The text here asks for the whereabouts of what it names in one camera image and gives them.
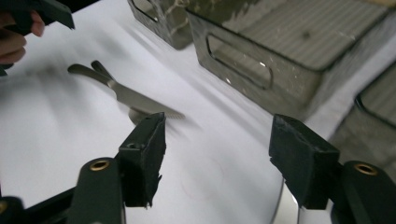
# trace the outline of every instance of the storage bin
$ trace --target storage bin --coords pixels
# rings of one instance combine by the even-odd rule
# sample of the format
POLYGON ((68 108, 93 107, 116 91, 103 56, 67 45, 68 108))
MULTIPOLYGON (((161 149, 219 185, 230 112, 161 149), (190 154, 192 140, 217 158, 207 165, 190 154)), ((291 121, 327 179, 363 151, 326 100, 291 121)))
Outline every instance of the storage bin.
POLYGON ((192 42, 185 11, 189 0, 128 0, 134 17, 175 49, 192 42))
POLYGON ((270 113, 302 120, 395 33, 389 9, 363 1, 211 2, 187 7, 201 66, 270 113))
POLYGON ((396 183, 396 62, 358 94, 330 143, 341 162, 369 162, 396 183))

